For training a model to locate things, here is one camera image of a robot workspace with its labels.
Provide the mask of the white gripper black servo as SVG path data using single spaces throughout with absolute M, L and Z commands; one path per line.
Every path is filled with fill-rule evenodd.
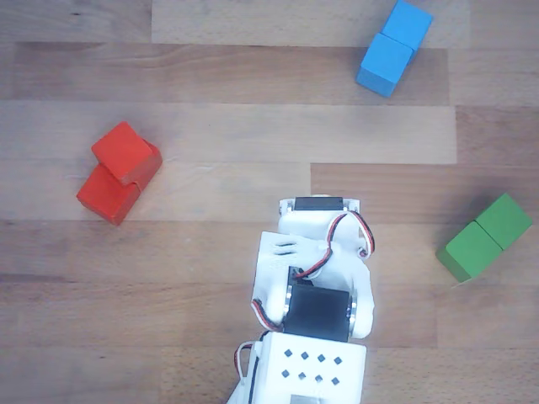
M 278 232 L 302 237 L 325 237 L 331 222 L 348 211 L 360 213 L 359 199 L 326 194 L 281 199 Z

